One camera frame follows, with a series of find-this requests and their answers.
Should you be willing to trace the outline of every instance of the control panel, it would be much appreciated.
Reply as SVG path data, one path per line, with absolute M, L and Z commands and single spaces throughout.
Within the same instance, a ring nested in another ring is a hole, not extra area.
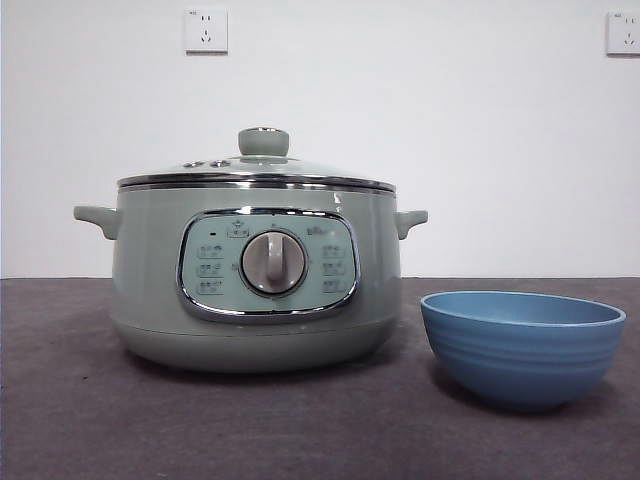
M 177 280 L 189 303 L 214 317 L 308 313 L 349 299 L 358 272 L 351 229 L 338 215 L 244 207 L 189 222 Z

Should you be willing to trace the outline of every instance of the blue bowl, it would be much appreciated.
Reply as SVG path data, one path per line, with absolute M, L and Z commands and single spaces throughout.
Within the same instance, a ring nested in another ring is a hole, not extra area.
M 421 301 L 429 344 L 445 370 L 492 405 L 541 411 L 603 377 L 625 313 L 536 293 L 461 291 Z

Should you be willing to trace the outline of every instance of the table surface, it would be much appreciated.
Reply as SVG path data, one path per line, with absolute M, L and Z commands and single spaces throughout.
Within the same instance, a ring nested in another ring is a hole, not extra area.
M 377 352 L 269 375 L 177 371 L 127 353 L 108 279 L 2 281 L 3 478 L 640 478 L 640 278 L 404 279 Z M 590 394 L 494 410 L 428 348 L 421 296 L 520 290 L 618 306 L 628 321 Z

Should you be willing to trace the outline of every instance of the wall socket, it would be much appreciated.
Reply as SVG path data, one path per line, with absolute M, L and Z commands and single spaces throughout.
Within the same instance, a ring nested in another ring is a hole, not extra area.
M 609 12 L 607 54 L 640 55 L 640 10 Z
M 228 53 L 227 11 L 190 8 L 184 12 L 184 49 L 190 53 Z

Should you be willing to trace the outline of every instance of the lid rim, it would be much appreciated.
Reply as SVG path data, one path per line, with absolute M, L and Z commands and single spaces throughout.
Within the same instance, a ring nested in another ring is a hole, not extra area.
M 191 182 L 271 182 L 271 183 L 298 183 L 298 184 L 324 184 L 337 186 L 350 186 L 355 188 L 367 188 L 384 190 L 395 193 L 396 187 L 390 183 L 376 180 L 365 180 L 353 177 L 323 176 L 323 175 L 298 175 L 283 173 L 222 173 L 222 172 L 190 172 L 185 173 L 158 173 L 151 175 L 137 175 L 118 180 L 118 187 L 134 185 L 158 185 L 163 183 Z

